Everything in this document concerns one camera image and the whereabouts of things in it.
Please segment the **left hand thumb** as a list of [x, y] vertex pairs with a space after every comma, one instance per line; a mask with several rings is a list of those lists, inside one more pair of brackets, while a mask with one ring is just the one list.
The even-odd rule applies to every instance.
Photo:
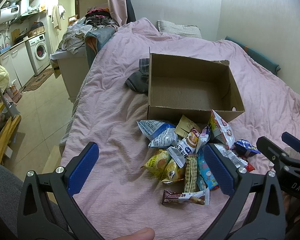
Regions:
[[133, 234], [117, 237], [114, 240], [153, 240], [155, 232], [151, 228], [143, 228]]

